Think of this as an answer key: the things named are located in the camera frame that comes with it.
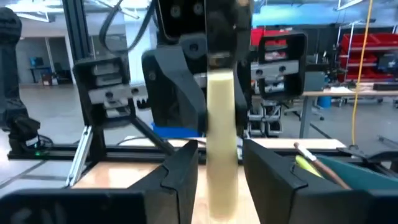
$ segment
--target wooden table surface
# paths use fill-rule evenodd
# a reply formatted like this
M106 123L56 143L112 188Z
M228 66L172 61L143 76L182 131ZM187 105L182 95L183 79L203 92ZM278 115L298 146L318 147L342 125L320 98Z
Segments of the wooden table surface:
M398 96L398 90L389 91L377 91L373 90L374 83L360 83L358 95L360 96ZM347 91L333 91L329 88L323 91L305 91L303 96L354 96L355 89L350 89L351 92Z
M306 146L309 149L335 149L345 145L336 139L253 139L268 148L293 148L294 142ZM171 140L174 146L182 146L183 140ZM130 146L151 146L146 139L136 139L124 143ZM139 179L151 172L158 164L138 164L126 162L100 162L89 171L73 188L127 188ZM259 219L254 207L249 187L246 182L243 167L239 167L239 195L236 219L232 223L257 224ZM193 224L210 223L208 216L208 204L206 197L206 166L200 166L198 170L197 193L193 209Z

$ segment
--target yellow pencil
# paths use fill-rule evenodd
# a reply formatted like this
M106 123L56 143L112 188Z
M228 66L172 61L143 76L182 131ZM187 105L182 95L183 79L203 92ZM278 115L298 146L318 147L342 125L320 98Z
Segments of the yellow pencil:
M306 159L304 159L304 157L297 155L296 163L302 169L305 169L306 171L312 173L313 175L317 175L323 178L322 175L316 170L316 168L314 168L314 166L312 166Z

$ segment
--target desk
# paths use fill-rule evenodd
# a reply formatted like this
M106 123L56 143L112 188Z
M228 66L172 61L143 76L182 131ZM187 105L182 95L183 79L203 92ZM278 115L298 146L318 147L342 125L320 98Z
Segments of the desk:
M336 139L254 139L257 143L268 148L292 148L294 142L307 148L335 149L345 147ZM175 147L186 143L183 140L169 141ZM127 146L153 146L147 139L135 139L124 143ZM143 178L150 171L155 169L157 164L136 164L124 162L100 162L90 170L73 188L127 188L139 179ZM249 187L246 183L243 167L239 167L239 201L236 223L257 224L259 219L254 207ZM206 167L200 166L198 170L197 193L193 208L193 224L209 223L208 204L206 192Z
M310 122L312 115L312 102L318 96L354 96L355 90L340 88L337 90L325 89L323 91L305 91L303 93L304 102L302 117L300 123L300 138L307 138L310 131ZM361 83L359 85L359 96L398 96L398 90L395 91L376 91L373 90L373 83Z
M36 76L35 76L35 70L46 70L49 73L51 73L51 68L50 67L37 67L37 68L30 68L30 74L32 74L33 82L37 83Z

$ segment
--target cable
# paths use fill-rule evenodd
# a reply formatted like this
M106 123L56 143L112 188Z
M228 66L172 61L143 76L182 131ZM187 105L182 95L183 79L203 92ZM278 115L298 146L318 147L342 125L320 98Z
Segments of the cable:
M147 29L147 26L152 18L153 13L155 12L155 7L156 7L156 0L152 0L149 4L148 10L145 14L144 20L138 30L138 33L136 35L136 38L132 42L132 44L125 50L111 50L107 45L106 45L106 36L108 34L109 28L111 26L111 23L113 22L114 17L119 11L120 4L123 2L123 0L119 0L119 2L111 9L111 12L108 14L106 17L104 23L101 26L101 30L99 30L99 42L101 45L109 52L115 55L122 55L126 54L132 49L136 47L136 45L139 43L141 40L141 37L144 35L145 30Z
M34 151L34 152L37 151L45 152L53 148L54 142L49 137L41 134L39 134L38 137L39 137L39 143L34 144L33 147L27 147L23 142L21 142L21 147L26 151Z
M338 19L340 19L340 13L341 13L341 11L338 11L338 15L337 15L337 19L336 19L336 22L335 22L335 24L337 24L337 22L338 22Z
M128 141L132 141L132 140L136 140L136 139L147 139L147 137L133 137L133 138L128 138L128 139L124 139L122 141L119 141L118 143L116 143L117 146L120 146L122 143L128 142ZM206 142L205 141L201 141L201 140L197 140L197 139L186 139L186 138L170 138L167 140L181 140L181 141L186 141L188 142L189 140L196 140L198 141L199 144L202 144L206 147Z
M365 55L366 42L368 40L369 22L371 19L372 5L373 5L373 0L369 0L368 16L366 18L365 35L364 35L362 51L361 51L361 61L359 62L358 81L356 82L356 87L355 87L354 108L353 108L352 123L351 123L351 140L352 140L353 146L355 145L355 122L356 122L356 108L358 105L358 93L359 93L359 88L360 88L359 84L361 83L363 58Z

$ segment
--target ceiling light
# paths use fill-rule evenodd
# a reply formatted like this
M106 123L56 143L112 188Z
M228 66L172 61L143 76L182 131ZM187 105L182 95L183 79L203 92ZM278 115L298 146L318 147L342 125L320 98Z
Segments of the ceiling light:
M40 21L40 22L50 22L50 19L49 19L49 16L47 15L47 13L45 15L46 15L46 17L42 18L42 17L30 15L30 14L19 13L19 12L17 13L17 16L25 18L25 19L32 19L32 20Z
M117 0L108 1L112 5L116 5L118 3ZM129 9L145 9L150 4L148 0L136 0L136 1L123 1L120 6Z
M340 11L340 10L346 9L348 7L351 7L351 6L353 6L355 4L358 4L358 3L361 3L361 2L363 2L363 0L352 0L350 2L347 2L344 5L341 5L341 0L339 0L338 1L338 7L335 10Z
M63 9L45 7L40 3L20 3L20 4L8 4L7 8L17 12L63 12Z
M44 6L61 6L62 1L61 0L45 0L40 2L39 4L43 4Z

